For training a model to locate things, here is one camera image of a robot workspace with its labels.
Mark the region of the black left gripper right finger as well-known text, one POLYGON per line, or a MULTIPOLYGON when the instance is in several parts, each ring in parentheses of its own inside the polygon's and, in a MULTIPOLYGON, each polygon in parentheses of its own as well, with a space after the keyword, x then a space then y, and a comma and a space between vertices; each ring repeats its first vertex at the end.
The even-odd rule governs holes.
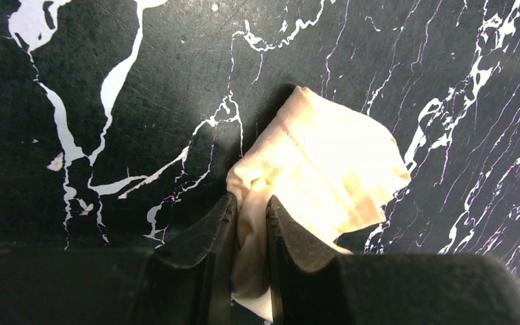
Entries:
POLYGON ((520 324, 520 285, 485 255, 343 254, 267 205, 274 324, 520 324))

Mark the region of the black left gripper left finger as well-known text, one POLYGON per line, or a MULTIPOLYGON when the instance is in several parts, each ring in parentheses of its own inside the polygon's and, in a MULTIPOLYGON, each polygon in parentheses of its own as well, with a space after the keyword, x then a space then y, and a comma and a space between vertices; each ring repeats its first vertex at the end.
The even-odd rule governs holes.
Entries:
POLYGON ((160 248, 0 250, 0 324, 227 324, 236 198, 160 248))

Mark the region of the beige boxer underwear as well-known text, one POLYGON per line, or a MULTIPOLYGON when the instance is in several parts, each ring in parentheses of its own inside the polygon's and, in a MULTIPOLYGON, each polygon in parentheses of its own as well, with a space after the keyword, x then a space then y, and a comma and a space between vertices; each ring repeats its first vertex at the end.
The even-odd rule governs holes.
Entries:
POLYGON ((391 132, 373 118, 297 86, 229 170, 237 200, 232 297, 272 321, 266 211, 275 196, 328 246, 385 221, 383 207, 410 183, 391 132))

